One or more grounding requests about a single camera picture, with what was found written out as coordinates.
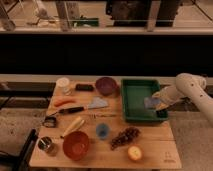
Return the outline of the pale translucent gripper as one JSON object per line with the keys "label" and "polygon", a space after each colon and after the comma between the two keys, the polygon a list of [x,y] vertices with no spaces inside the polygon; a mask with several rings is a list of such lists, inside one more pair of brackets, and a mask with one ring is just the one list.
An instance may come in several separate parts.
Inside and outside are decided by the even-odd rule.
{"label": "pale translucent gripper", "polygon": [[183,97],[184,95],[177,90],[175,85],[166,86],[152,95],[152,98],[159,99],[155,105],[157,111],[168,108]]}

